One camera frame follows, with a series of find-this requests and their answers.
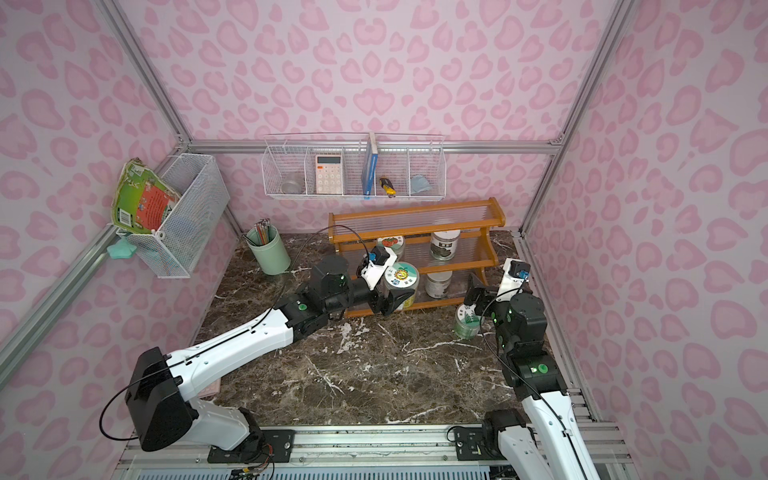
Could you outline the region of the sunflower lid seed jar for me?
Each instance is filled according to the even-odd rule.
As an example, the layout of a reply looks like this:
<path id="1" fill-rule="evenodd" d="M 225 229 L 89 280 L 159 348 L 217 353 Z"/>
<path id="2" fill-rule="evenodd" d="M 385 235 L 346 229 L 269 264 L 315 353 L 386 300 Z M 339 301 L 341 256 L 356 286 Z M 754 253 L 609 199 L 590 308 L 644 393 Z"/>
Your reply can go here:
<path id="1" fill-rule="evenodd" d="M 395 290 L 396 293 L 400 293 L 402 290 L 411 290 L 412 292 L 412 295 L 396 308 L 397 311 L 407 309 L 414 303 L 419 279 L 418 269 L 408 262 L 398 261 L 387 268 L 384 274 L 386 292 L 390 290 Z"/>

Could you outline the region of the green leaf lid seed jar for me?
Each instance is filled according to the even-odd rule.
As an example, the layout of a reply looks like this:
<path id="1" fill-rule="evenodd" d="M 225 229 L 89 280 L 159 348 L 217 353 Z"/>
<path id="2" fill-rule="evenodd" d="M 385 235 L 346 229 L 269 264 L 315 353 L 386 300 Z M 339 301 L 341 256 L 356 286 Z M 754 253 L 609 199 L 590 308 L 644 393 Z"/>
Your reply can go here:
<path id="1" fill-rule="evenodd" d="M 475 313 L 475 307 L 460 304 L 456 310 L 454 333 L 462 340 L 472 340 L 477 336 L 481 318 Z"/>

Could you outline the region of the tomato lid seed jar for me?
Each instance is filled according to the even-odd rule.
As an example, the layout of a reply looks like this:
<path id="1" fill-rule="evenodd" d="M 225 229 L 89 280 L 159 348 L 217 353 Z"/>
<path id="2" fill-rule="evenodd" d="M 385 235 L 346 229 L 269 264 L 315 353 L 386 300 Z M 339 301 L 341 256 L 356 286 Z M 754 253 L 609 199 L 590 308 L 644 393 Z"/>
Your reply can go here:
<path id="1" fill-rule="evenodd" d="M 401 235 L 390 235 L 377 239 L 377 244 L 382 247 L 391 249 L 398 260 L 403 257 L 403 253 L 405 251 L 405 243 L 405 237 Z"/>

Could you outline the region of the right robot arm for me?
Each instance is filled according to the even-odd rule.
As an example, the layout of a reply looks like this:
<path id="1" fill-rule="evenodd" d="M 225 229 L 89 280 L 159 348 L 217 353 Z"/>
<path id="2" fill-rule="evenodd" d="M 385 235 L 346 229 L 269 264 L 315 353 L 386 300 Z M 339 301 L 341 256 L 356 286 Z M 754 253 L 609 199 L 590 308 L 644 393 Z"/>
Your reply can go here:
<path id="1" fill-rule="evenodd" d="M 492 324 L 496 346 L 491 352 L 522 405 L 486 415 L 485 444 L 519 479 L 597 479 L 565 380 L 544 349 L 542 300 L 521 287 L 496 293 L 480 284 L 468 288 L 464 304 Z"/>

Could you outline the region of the orange wooden three-tier shelf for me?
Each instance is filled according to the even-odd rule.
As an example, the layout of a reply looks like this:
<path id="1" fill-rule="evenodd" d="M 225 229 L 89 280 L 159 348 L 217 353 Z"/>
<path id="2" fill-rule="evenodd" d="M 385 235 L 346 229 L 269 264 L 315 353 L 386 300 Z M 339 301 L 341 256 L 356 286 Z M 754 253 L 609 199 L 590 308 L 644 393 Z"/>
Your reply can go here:
<path id="1" fill-rule="evenodd" d="M 492 246 L 490 231 L 505 225 L 506 216 L 498 201 L 486 200 L 434 205 L 379 209 L 329 216 L 328 236 L 338 254 L 349 262 L 349 272 L 356 269 L 365 248 L 373 248 L 385 237 L 405 238 L 405 252 L 399 258 L 413 265 L 420 274 L 412 310 L 456 306 L 465 296 L 472 276 L 486 281 L 486 270 L 499 264 Z M 457 230 L 458 247 L 455 256 L 439 261 L 431 255 L 431 234 Z M 451 281 L 444 298 L 435 299 L 426 292 L 428 274 L 450 271 Z"/>

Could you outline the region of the mint green pencil cup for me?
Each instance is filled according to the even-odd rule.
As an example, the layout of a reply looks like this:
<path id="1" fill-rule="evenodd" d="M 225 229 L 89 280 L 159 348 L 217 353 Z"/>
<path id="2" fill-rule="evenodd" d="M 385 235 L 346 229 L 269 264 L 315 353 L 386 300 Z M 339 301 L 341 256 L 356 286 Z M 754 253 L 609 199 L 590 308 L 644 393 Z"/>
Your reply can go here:
<path id="1" fill-rule="evenodd" d="M 257 246 L 254 240 L 257 235 L 254 226 L 247 232 L 246 242 L 257 260 L 262 272 L 266 275 L 275 276 L 285 273 L 291 265 L 291 259 L 284 243 L 280 237 L 279 231 L 273 225 L 270 229 L 271 241 L 265 246 Z"/>

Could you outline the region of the yellow black tool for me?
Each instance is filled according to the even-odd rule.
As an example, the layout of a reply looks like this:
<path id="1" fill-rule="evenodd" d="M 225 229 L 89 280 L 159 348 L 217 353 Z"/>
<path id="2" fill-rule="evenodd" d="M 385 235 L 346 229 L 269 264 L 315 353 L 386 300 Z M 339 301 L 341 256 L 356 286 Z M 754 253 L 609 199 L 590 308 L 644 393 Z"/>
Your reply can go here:
<path id="1" fill-rule="evenodd" d="M 389 198 L 395 198 L 397 195 L 397 192 L 394 188 L 393 183 L 387 178 L 387 177 L 381 177 L 379 179 L 379 184 L 381 186 L 381 189 L 385 192 L 385 194 Z"/>

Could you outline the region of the coloured pencils bundle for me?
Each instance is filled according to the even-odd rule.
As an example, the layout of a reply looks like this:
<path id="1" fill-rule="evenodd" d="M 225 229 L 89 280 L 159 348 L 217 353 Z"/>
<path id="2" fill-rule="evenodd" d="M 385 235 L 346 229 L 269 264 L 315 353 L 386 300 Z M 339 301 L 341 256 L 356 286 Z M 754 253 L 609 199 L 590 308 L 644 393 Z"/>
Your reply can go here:
<path id="1" fill-rule="evenodd" d="M 257 246 L 265 246 L 270 243 L 270 229 L 271 222 L 269 218 L 261 219 L 254 225 L 254 231 L 257 235 L 257 239 L 254 240 L 254 243 Z"/>

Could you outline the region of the blue book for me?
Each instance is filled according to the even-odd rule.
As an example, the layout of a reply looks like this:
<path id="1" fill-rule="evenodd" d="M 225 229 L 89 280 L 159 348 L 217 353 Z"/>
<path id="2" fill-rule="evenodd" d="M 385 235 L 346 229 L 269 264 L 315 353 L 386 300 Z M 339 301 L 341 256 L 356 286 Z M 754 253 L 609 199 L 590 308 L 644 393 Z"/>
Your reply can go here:
<path id="1" fill-rule="evenodd" d="M 377 168 L 378 158 L 379 158 L 379 151 L 378 151 L 376 134 L 374 132 L 370 132 L 368 134 L 366 157 L 363 162 L 363 168 L 362 168 L 362 174 L 361 174 L 362 192 L 363 192 L 363 197 L 365 199 L 370 199 L 372 196 L 375 195 L 374 183 L 376 179 L 376 168 Z"/>

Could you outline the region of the clear glass bowl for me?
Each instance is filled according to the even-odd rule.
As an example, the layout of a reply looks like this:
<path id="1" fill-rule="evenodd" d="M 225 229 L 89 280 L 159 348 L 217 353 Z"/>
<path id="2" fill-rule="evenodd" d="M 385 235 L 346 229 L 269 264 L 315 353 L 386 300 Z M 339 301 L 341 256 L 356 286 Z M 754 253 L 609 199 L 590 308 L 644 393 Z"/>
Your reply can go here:
<path id="1" fill-rule="evenodd" d="M 283 195 L 304 195 L 306 193 L 305 175 L 301 173 L 285 175 L 280 182 L 280 193 Z"/>

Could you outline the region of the white pink calculator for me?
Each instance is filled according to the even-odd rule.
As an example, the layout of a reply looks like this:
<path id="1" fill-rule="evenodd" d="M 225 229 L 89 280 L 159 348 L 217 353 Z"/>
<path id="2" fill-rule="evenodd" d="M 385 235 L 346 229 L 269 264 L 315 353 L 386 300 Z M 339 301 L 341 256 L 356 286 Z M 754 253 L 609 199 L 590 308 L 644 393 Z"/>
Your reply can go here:
<path id="1" fill-rule="evenodd" d="M 319 154 L 315 157 L 315 192 L 318 195 L 344 193 L 343 156 Z"/>

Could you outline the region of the white mesh side basket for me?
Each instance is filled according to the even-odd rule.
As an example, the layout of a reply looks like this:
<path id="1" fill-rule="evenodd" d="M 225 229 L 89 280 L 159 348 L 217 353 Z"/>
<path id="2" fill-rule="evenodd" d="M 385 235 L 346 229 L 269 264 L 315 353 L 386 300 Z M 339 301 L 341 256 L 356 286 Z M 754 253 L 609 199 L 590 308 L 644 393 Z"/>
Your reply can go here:
<path id="1" fill-rule="evenodd" d="M 157 277 L 185 279 L 197 266 L 230 195 L 211 155 L 180 154 L 161 179 L 181 194 L 180 201 L 157 230 L 124 239 Z"/>

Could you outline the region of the green red snack bag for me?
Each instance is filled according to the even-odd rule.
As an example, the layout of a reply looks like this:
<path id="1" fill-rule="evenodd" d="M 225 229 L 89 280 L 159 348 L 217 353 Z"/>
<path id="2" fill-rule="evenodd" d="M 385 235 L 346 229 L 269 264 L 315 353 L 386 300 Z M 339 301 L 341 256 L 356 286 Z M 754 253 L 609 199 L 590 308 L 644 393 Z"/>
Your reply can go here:
<path id="1" fill-rule="evenodd" d="M 181 195 L 139 158 L 123 167 L 112 204 L 112 223 L 131 234 L 160 229 Z"/>

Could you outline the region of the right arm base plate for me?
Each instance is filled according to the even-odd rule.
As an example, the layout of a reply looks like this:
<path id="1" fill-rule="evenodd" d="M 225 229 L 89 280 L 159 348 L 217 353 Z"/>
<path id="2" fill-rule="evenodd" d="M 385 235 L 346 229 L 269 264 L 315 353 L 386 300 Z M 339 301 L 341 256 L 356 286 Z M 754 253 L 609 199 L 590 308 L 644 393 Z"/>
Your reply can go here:
<path id="1" fill-rule="evenodd" d="M 505 457 L 487 440 L 481 427 L 453 426 L 446 438 L 455 447 L 458 461 L 501 461 Z"/>

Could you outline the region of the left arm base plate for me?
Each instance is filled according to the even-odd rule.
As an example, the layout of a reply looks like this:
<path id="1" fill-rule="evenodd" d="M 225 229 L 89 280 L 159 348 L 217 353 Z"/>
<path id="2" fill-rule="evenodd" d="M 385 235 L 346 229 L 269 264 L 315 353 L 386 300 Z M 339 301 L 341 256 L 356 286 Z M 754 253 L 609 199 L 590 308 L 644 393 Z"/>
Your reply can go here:
<path id="1" fill-rule="evenodd" d="M 266 460 L 274 463 L 288 463 L 294 446 L 295 430 L 262 430 L 249 435 L 233 450 L 212 446 L 207 462 L 209 464 L 260 465 Z"/>

